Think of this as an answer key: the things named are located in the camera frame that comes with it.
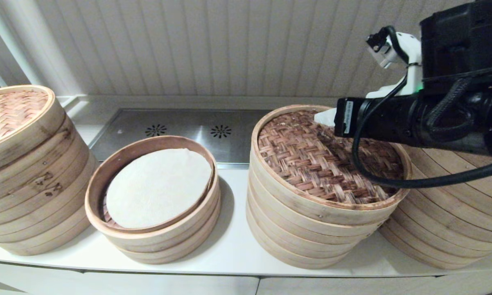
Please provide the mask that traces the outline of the stainless steel steam panel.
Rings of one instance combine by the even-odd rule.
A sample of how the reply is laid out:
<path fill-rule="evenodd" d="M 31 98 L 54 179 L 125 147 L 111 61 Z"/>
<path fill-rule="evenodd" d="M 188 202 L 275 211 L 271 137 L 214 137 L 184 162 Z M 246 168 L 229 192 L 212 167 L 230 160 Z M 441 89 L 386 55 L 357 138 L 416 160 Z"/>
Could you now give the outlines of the stainless steel steam panel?
<path fill-rule="evenodd" d="M 183 136 L 206 147 L 220 169 L 248 169 L 251 136 L 268 110 L 120 109 L 90 144 L 99 161 L 136 141 Z"/>

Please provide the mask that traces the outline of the white cabinet door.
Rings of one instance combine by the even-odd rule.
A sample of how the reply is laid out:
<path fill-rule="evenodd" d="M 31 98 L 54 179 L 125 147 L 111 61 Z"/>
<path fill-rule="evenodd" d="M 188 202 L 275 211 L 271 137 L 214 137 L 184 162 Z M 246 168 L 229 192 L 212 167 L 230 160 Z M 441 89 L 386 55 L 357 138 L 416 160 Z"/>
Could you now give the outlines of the white cabinet door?
<path fill-rule="evenodd" d="M 256 295 L 407 295 L 435 277 L 261 279 Z"/>
<path fill-rule="evenodd" d="M 0 264 L 0 282 L 33 295 L 88 293 L 81 274 L 66 270 Z"/>
<path fill-rule="evenodd" d="M 250 276 L 159 275 L 86 272 L 99 295 L 256 295 L 260 279 Z"/>

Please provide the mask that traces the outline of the white round liner cloth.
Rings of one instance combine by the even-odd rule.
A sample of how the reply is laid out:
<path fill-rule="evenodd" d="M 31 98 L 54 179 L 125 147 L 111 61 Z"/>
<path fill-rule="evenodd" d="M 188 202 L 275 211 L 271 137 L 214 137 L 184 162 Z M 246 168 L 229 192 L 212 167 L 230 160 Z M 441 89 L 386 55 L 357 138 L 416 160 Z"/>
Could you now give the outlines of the white round liner cloth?
<path fill-rule="evenodd" d="M 111 180 L 106 193 L 108 213 L 126 229 L 164 224 L 199 202 L 211 175 L 207 159 L 189 149 L 143 155 Z"/>

